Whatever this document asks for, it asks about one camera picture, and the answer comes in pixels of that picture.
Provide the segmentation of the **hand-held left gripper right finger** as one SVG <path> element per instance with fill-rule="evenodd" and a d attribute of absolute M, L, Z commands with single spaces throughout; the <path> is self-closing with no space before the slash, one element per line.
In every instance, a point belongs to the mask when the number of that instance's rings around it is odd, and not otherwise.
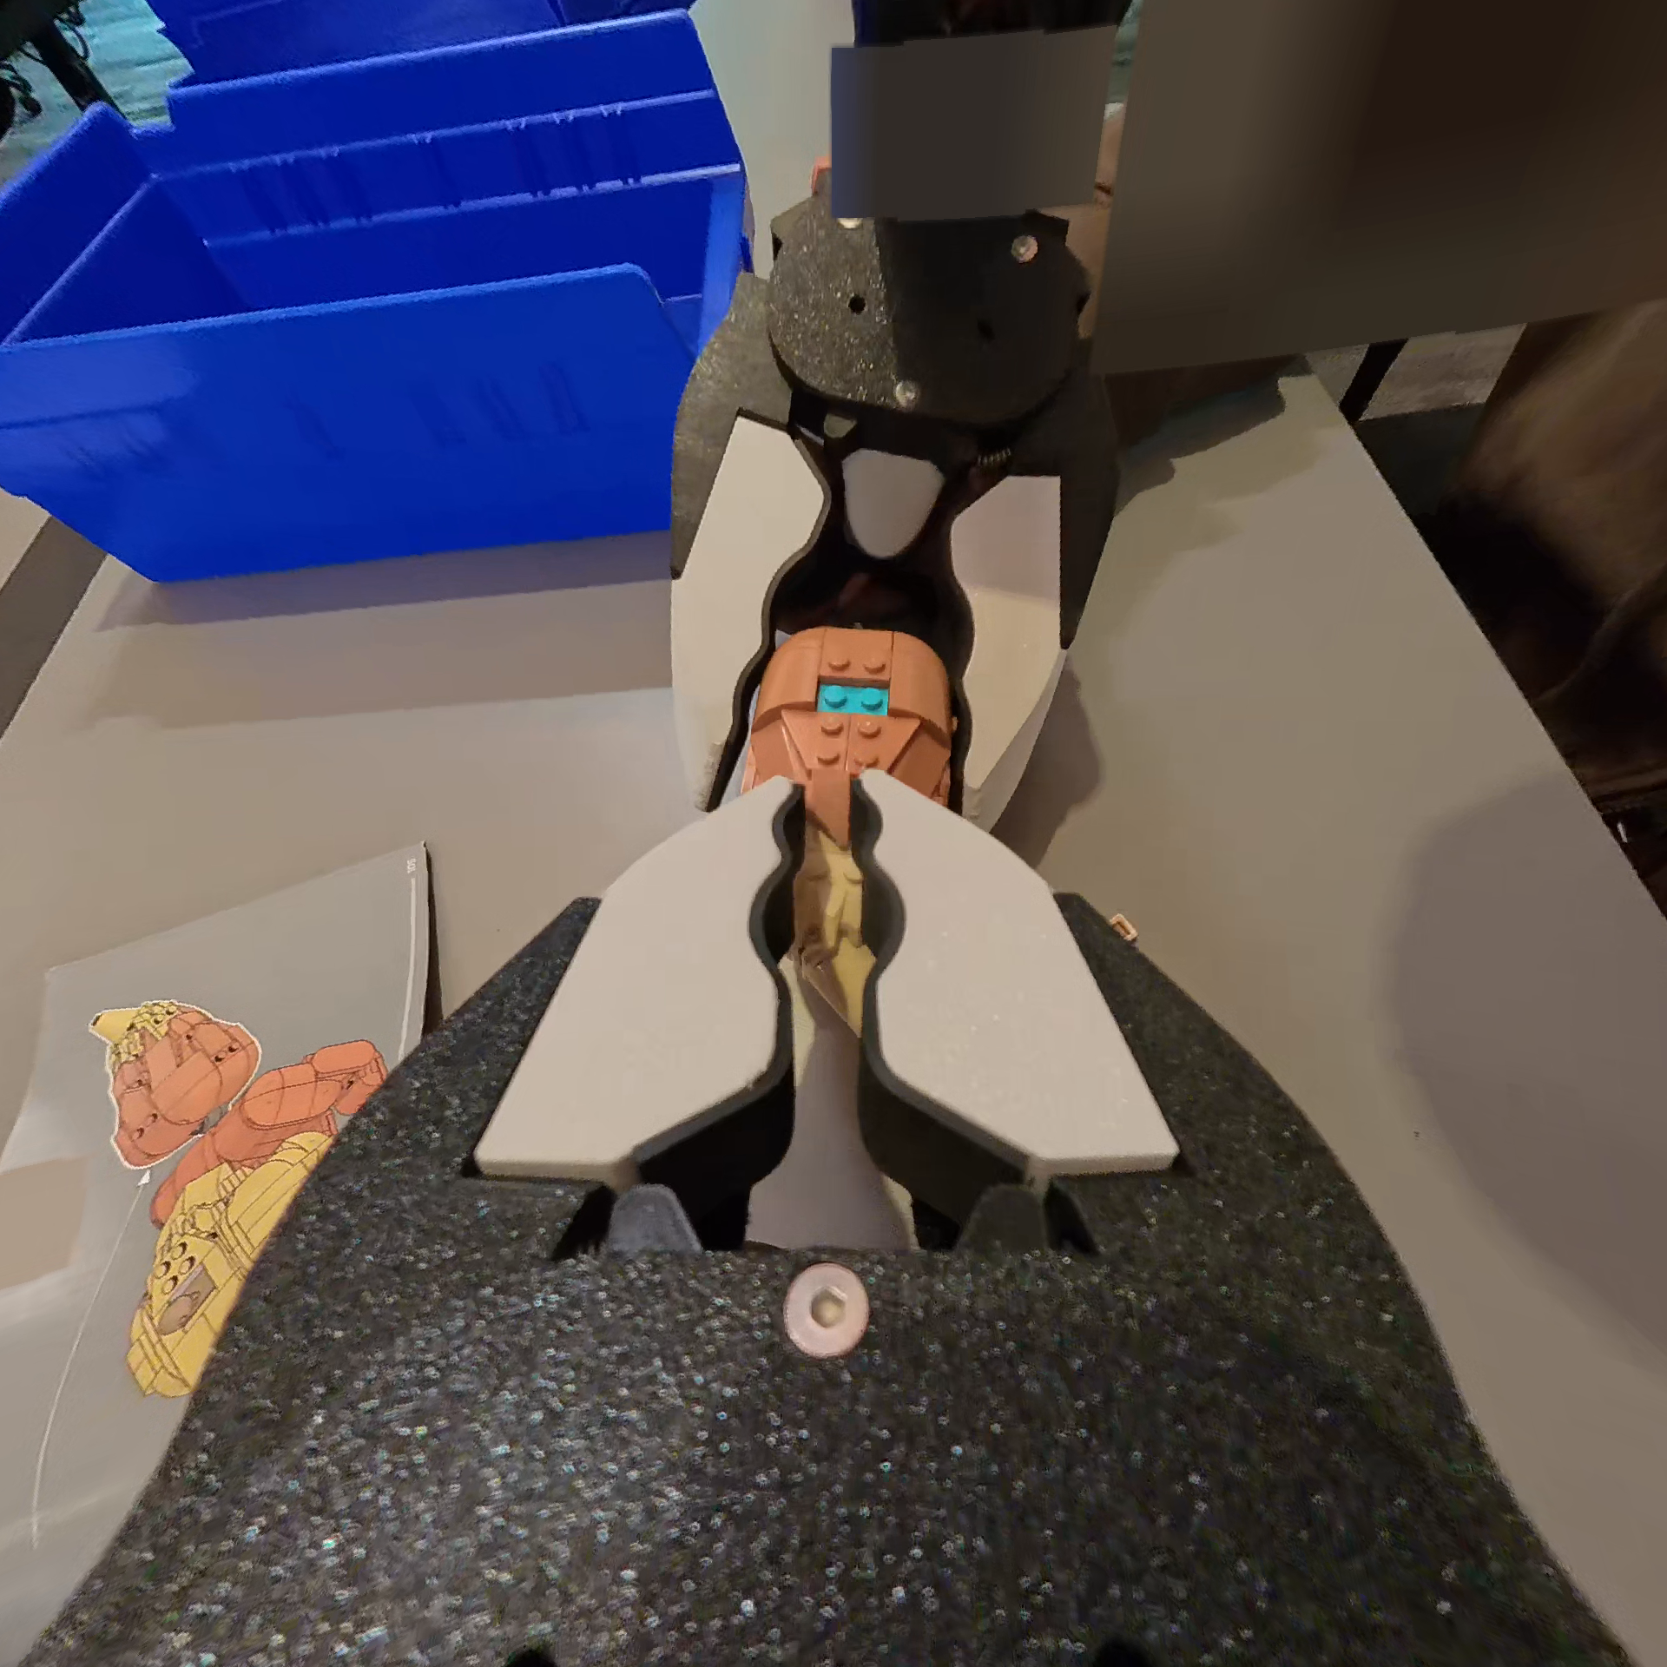
<path fill-rule="evenodd" d="M 1158 1099 L 1051 884 L 878 769 L 852 787 L 864 990 L 860 1123 L 906 1188 L 1049 1188 L 1170 1170 Z"/>

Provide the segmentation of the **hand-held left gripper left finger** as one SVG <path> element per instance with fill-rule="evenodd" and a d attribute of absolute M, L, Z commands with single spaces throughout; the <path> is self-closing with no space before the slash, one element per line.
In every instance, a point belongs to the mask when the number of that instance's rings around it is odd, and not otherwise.
<path fill-rule="evenodd" d="M 610 884 L 475 1146 L 481 1172 L 757 1184 L 781 1164 L 799 835 L 801 789 L 775 777 Z"/>

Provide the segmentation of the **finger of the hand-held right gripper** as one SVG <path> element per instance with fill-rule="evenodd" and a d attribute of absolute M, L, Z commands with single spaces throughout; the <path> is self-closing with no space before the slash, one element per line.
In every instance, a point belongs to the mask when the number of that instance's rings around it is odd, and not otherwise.
<path fill-rule="evenodd" d="M 773 650 L 781 579 L 824 531 L 832 492 L 803 440 L 741 414 L 674 579 L 674 718 L 695 805 L 723 799 L 749 710 L 751 678 Z"/>
<path fill-rule="evenodd" d="M 922 632 L 949 672 L 949 797 L 987 831 L 1029 769 L 1066 666 L 1063 486 L 1007 462 L 953 476 L 916 539 Z"/>

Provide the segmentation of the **orange brick claw model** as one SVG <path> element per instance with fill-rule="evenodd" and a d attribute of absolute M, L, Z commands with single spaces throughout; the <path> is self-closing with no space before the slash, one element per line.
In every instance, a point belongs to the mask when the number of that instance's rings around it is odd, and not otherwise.
<path fill-rule="evenodd" d="M 789 777 L 805 789 L 795 879 L 799 974 L 854 1033 L 876 956 L 864 938 L 864 875 L 852 853 L 852 783 L 898 777 L 939 805 L 953 785 L 957 720 L 939 654 L 904 630 L 818 626 L 765 666 L 743 789 Z"/>

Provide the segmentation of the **grey instruction booklet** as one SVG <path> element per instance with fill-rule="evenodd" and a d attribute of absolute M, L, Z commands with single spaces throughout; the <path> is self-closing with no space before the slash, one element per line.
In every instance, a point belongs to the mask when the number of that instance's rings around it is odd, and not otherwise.
<path fill-rule="evenodd" d="M 5 1569 L 96 1553 L 422 1033 L 423 847 L 54 968 L 5 1146 Z"/>

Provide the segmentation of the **blue plastic bin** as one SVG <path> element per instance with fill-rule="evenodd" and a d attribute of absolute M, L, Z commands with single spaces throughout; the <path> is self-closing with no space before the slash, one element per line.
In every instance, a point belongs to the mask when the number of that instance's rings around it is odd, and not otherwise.
<path fill-rule="evenodd" d="M 156 581 L 664 529 L 749 265 L 687 11 L 102 107 L 5 188 L 3 476 Z"/>
<path fill-rule="evenodd" d="M 201 81 L 610 23 L 691 1 L 152 1 Z"/>

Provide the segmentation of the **grey desk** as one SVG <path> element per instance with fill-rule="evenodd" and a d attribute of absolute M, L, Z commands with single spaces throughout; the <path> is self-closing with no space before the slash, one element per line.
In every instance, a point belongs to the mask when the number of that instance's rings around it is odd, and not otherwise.
<path fill-rule="evenodd" d="M 1328 390 L 1140 448 L 1001 835 L 1311 1115 L 1664 1662 L 1664 916 Z M 5 509 L 5 1129 L 50 968 L 423 841 L 455 1008 L 691 813 L 664 533 L 156 589 Z"/>

